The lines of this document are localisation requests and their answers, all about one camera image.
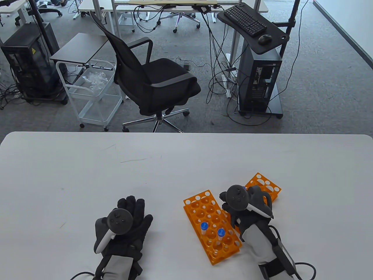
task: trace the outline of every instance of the blue cap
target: blue cap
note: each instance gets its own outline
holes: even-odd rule
[[[218,231],[217,231],[217,234],[219,237],[224,237],[225,235],[225,230],[223,228],[220,228]]]
[[[206,222],[203,222],[201,224],[201,230],[206,230],[209,227],[209,225]]]

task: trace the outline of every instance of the plastic bag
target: plastic bag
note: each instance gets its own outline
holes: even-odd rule
[[[86,82],[91,83],[90,89],[94,92],[99,94],[102,89],[105,87],[108,79],[106,78],[106,75],[104,72],[99,73],[88,73],[87,76],[83,76],[83,79]]]

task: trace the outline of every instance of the computer case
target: computer case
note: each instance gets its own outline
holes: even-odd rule
[[[265,112],[282,59],[276,49],[257,55],[246,41],[242,51],[237,74],[239,111]]]
[[[58,51],[52,26],[49,22],[43,24],[54,52]],[[1,49],[24,97],[47,99],[61,90],[56,65],[49,60],[51,54],[37,24],[23,24]],[[62,65],[61,71],[66,71],[65,65]]]

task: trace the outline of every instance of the white wall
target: white wall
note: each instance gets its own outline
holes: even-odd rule
[[[373,57],[372,0],[316,0]]]

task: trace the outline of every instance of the black pole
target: black pole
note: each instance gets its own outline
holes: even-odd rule
[[[32,13],[33,13],[33,15],[36,18],[36,21],[38,23],[40,32],[41,32],[41,34],[44,37],[44,41],[47,44],[47,47],[49,49],[49,53],[50,53],[50,55],[54,55],[54,51],[53,51],[52,45],[51,45],[51,43],[49,41],[49,38],[48,38],[48,35],[47,35],[46,30],[44,28],[43,22],[41,21],[41,15],[39,14],[38,8],[36,7],[36,3],[35,3],[34,0],[28,0],[28,2],[30,3],[30,7],[31,7],[31,10],[32,10]]]
[[[293,10],[291,11],[291,15],[290,15],[290,18],[289,18],[289,25],[286,28],[286,32],[285,32],[288,35],[290,35],[291,29],[295,25],[295,16],[297,15],[297,12],[298,12],[299,3],[300,3],[300,0],[295,0],[294,1]],[[285,48],[286,48],[287,43],[288,42],[285,42],[281,46],[281,49],[280,49],[280,56],[281,57],[283,57],[283,54],[285,52]]]

